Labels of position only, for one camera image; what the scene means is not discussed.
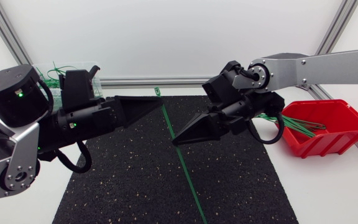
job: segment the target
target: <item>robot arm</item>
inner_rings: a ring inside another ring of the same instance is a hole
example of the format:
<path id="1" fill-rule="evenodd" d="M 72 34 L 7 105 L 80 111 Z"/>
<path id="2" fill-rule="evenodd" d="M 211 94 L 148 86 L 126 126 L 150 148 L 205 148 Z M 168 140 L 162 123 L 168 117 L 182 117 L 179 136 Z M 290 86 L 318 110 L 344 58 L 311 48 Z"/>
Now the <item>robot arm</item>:
<path id="1" fill-rule="evenodd" d="M 279 132 L 264 144 L 277 142 L 284 128 L 281 111 L 284 99 L 272 92 L 296 85 L 358 84 L 358 50 L 307 56 L 276 54 L 252 61 L 245 69 L 229 62 L 221 73 L 203 84 L 212 105 L 195 117 L 177 134 L 176 145 L 220 140 L 228 132 L 239 134 L 250 127 L 249 121 L 261 113 L 277 117 Z"/>
<path id="2" fill-rule="evenodd" d="M 28 189 L 38 175 L 39 160 L 58 157 L 74 172 L 88 171 L 91 155 L 83 140 L 126 128 L 162 105 L 159 97 L 95 98 L 91 79 L 98 70 L 61 75 L 62 107 L 57 111 L 52 111 L 52 94 L 32 66 L 0 71 L 0 198 Z M 74 143 L 85 157 L 83 167 L 72 164 L 59 150 Z"/>

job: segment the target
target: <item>clear plastic container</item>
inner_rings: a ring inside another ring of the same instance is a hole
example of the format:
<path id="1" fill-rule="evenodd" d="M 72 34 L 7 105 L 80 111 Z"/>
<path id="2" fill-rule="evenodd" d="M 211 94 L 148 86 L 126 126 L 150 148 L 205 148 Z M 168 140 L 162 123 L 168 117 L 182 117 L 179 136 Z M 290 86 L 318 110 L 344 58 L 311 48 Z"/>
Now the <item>clear plastic container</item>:
<path id="1" fill-rule="evenodd" d="M 97 62 L 69 62 L 69 63 L 55 63 L 53 64 L 53 62 L 51 63 L 40 63 L 40 64 L 34 64 L 33 67 L 35 68 L 35 70 L 38 72 L 39 75 L 41 75 L 42 73 L 42 80 L 58 80 L 58 74 L 55 71 L 51 71 L 48 73 L 48 71 L 53 70 L 55 67 L 56 68 L 60 68 L 60 67 L 65 67 L 65 68 L 61 68 L 60 70 L 62 71 L 67 71 L 67 70 L 76 70 L 76 69 L 85 69 L 87 71 L 90 71 L 91 68 L 97 65 Z M 99 73 L 100 71 L 98 71 L 96 73 L 96 75 L 93 77 L 92 79 L 92 86 L 93 86 L 93 92 L 94 92 L 94 96 L 95 98 L 100 98 L 103 97 L 102 94 L 102 86 L 100 83 L 100 79 L 99 79 Z M 41 89 L 41 91 L 44 93 L 45 97 L 47 97 L 45 91 L 43 89 Z M 56 88 L 56 85 L 54 85 L 52 88 L 50 88 L 50 91 L 52 92 L 52 96 L 53 96 L 53 110 L 57 110 L 62 106 L 62 98 L 61 98 L 61 94 L 60 94 L 60 89 Z"/>

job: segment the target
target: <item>white backdrop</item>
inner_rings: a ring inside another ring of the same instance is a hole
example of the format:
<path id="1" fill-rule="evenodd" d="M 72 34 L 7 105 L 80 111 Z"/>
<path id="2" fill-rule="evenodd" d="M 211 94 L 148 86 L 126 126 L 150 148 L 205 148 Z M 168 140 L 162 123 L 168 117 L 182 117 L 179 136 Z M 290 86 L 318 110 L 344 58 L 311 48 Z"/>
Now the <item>white backdrop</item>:
<path id="1" fill-rule="evenodd" d="M 341 0 L 0 0 L 33 63 L 96 61 L 101 78 L 212 77 L 313 55 Z"/>

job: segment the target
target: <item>black cable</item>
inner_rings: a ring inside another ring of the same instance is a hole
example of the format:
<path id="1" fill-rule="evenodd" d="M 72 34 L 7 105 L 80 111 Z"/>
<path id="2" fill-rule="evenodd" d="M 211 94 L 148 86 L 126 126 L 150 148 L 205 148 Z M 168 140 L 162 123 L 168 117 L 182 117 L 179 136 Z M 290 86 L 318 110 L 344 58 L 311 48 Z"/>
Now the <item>black cable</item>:
<path id="1" fill-rule="evenodd" d="M 47 86 L 47 84 L 45 84 L 44 81 L 38 80 L 38 82 L 40 83 L 40 86 L 45 90 L 45 92 L 47 93 L 47 96 L 48 96 L 49 108 L 48 108 L 47 115 L 45 115 L 45 117 L 47 117 L 53 111 L 53 95 L 52 95 L 52 92 L 50 91 L 50 88 Z"/>
<path id="2" fill-rule="evenodd" d="M 283 115 L 281 113 L 277 114 L 276 116 L 277 121 L 278 121 L 278 133 L 277 135 L 269 141 L 266 140 L 262 140 L 259 135 L 255 132 L 255 130 L 253 128 L 251 128 L 250 122 L 247 122 L 247 127 L 249 129 L 249 132 L 251 133 L 251 135 L 258 140 L 258 142 L 262 143 L 262 144 L 273 144 L 276 143 L 278 140 L 280 140 L 280 138 L 283 136 L 284 133 L 284 119 L 283 119 Z"/>
<path id="3" fill-rule="evenodd" d="M 60 162 L 64 166 L 66 166 L 68 169 L 70 169 L 73 172 L 76 172 L 78 174 L 83 174 L 91 169 L 92 166 L 92 157 L 88 150 L 88 148 L 85 146 L 85 144 L 82 141 L 77 142 L 78 147 L 80 148 L 80 151 L 82 155 L 85 157 L 85 165 L 83 167 L 78 167 L 74 165 L 64 153 L 62 153 L 59 149 L 55 150 L 55 153 L 57 157 L 59 158 Z"/>

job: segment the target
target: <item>silver metal bracket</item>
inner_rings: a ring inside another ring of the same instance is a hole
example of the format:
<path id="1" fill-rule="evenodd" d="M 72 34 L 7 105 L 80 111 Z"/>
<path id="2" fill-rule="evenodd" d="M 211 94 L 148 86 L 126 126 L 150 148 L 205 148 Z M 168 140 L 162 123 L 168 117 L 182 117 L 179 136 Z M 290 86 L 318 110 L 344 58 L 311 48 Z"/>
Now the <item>silver metal bracket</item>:
<path id="1" fill-rule="evenodd" d="M 25 191 L 34 180 L 37 172 L 39 124 L 35 122 L 10 128 L 0 120 L 0 127 L 11 133 L 11 137 L 0 134 L 1 198 Z"/>

